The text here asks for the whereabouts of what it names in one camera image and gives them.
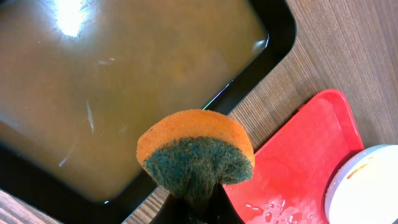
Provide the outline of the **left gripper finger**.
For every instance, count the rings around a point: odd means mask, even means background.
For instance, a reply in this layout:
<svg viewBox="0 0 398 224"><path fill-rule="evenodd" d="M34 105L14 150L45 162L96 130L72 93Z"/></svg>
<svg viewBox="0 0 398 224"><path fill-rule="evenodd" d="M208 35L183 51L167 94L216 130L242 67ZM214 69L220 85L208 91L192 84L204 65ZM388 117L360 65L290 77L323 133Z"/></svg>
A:
<svg viewBox="0 0 398 224"><path fill-rule="evenodd" d="M184 199L169 195L150 224L226 224L244 223L235 211L223 186L216 184L204 207L189 205Z"/></svg>

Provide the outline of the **orange green sponge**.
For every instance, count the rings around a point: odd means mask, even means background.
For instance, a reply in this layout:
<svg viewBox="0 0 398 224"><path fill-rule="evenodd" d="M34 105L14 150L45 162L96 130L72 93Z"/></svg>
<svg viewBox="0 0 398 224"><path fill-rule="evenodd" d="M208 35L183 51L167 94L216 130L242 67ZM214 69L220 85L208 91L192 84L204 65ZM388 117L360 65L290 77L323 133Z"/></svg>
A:
<svg viewBox="0 0 398 224"><path fill-rule="evenodd" d="M165 117L137 142L137 161L160 186L196 212L209 204L217 184L253 177L254 149L245 128L210 110L185 110Z"/></svg>

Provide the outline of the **white plate top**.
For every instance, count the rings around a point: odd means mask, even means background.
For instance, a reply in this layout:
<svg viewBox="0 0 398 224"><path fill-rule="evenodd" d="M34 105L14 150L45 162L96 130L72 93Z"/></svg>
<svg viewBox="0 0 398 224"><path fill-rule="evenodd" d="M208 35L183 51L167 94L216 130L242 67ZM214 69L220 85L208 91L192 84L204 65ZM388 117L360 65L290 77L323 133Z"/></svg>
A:
<svg viewBox="0 0 398 224"><path fill-rule="evenodd" d="M397 223L397 146L378 145L353 156L325 194L329 223Z"/></svg>

